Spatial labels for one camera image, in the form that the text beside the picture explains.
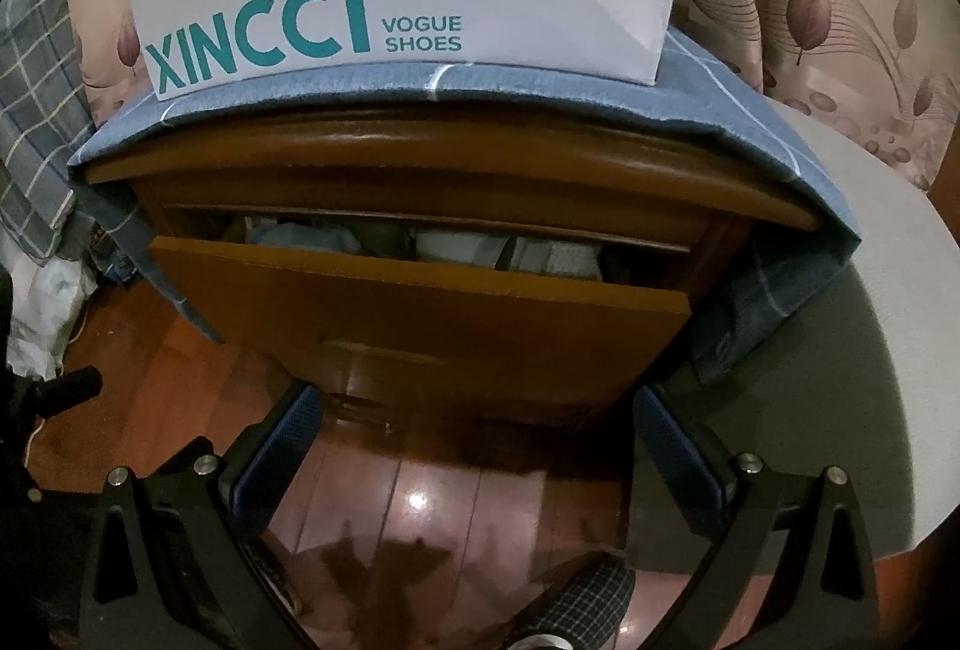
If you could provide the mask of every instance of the metal bolt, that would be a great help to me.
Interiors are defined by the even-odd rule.
[[[214,471],[217,471],[217,466],[219,466],[220,461],[217,460],[216,455],[200,455],[199,458],[193,463],[193,471],[196,471],[200,476],[205,477],[208,474],[212,474]]]
[[[834,485],[846,485],[847,473],[840,466],[831,466],[827,468],[827,479]]]
[[[126,482],[128,476],[130,476],[130,471],[127,471],[123,466],[117,466],[107,474],[107,482],[114,487],[120,487]]]
[[[758,474],[763,471],[763,461],[752,452],[741,452],[737,455],[736,466],[747,474]]]

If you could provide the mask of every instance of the blue gripper pad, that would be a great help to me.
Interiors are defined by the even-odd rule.
[[[690,530],[708,538],[722,535],[726,529],[723,486],[652,388],[640,388],[634,397],[634,432]]]
[[[322,422],[320,391],[295,382],[262,423],[248,426],[227,450],[218,487],[238,535],[267,530]]]

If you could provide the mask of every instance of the gray checkered cloth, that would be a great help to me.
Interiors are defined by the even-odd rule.
[[[67,1],[0,1],[0,220],[37,262],[83,253],[66,163],[93,131]]]
[[[604,555],[522,620],[505,647],[547,634],[566,639],[573,650],[600,650],[626,615],[634,583],[634,572],[624,562]]]

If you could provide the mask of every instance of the wooden floor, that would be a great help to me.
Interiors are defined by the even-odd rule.
[[[66,365],[98,367],[104,389],[37,436],[30,468],[47,490],[99,492],[119,465],[147,475],[200,435],[223,452],[290,381],[205,340],[145,283],[103,290]],[[268,533],[304,628],[325,650],[496,648],[546,586],[619,546],[631,449],[610,439],[328,413]],[[605,650],[635,650],[685,582],[638,572]],[[755,578],[721,645],[747,631],[767,582]]]

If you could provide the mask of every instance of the drawer front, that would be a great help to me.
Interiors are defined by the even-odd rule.
[[[325,391],[441,414],[605,407],[689,316],[673,290],[170,237],[151,252],[229,342]]]

